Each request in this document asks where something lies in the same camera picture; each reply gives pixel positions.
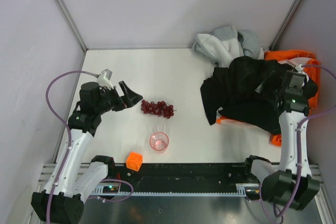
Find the orange cloth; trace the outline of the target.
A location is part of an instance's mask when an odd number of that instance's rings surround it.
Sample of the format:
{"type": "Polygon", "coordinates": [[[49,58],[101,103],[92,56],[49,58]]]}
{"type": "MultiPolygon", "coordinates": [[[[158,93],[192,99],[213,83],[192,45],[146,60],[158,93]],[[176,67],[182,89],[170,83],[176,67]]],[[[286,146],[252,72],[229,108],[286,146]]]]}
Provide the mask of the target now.
{"type": "MultiPolygon", "coordinates": [[[[320,65],[320,62],[316,59],[315,54],[304,51],[304,50],[283,50],[283,51],[267,51],[264,53],[265,60],[277,60],[279,63],[293,63],[294,65],[320,65]]],[[[312,79],[317,85],[320,87],[320,72],[318,68],[314,67],[304,67],[304,72],[308,75],[310,79],[312,79]]],[[[314,97],[310,98],[309,101],[309,115],[312,110],[315,109],[318,105],[319,91],[315,94],[314,97]]],[[[224,124],[224,122],[228,121],[237,121],[225,116],[220,116],[217,118],[217,124],[224,124]]],[[[271,134],[270,135],[270,143],[274,146],[281,147],[281,134],[271,134]]]]}

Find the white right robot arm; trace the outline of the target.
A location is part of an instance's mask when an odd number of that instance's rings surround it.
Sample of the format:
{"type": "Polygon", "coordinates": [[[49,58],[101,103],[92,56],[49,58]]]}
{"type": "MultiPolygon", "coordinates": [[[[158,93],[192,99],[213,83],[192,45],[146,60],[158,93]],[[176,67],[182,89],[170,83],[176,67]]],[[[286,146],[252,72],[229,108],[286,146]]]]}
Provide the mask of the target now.
{"type": "Polygon", "coordinates": [[[281,156],[278,167],[268,159],[251,155],[245,160],[245,173],[261,184],[261,198],[285,209],[303,210],[318,193],[320,183],[312,178],[307,156],[309,102],[304,90],[309,83],[304,71],[285,71],[280,85],[269,81],[256,89],[272,95],[281,130],[281,156]]]}

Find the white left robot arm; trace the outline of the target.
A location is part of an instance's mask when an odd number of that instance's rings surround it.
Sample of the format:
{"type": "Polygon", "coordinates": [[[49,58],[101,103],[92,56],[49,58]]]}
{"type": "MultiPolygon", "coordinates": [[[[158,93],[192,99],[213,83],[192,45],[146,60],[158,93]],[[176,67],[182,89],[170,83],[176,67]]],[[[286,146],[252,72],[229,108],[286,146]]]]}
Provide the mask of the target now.
{"type": "Polygon", "coordinates": [[[67,126],[68,140],[64,145],[60,161],[40,193],[33,193],[31,205],[41,221],[46,223],[78,223],[84,205],[96,186],[114,175],[114,159],[95,156],[78,177],[82,158],[92,142],[101,123],[103,114],[119,112],[137,105],[142,95],[132,91],[124,81],[119,82],[123,96],[110,86],[98,82],[81,85],[79,101],[76,103],[67,126]]]}

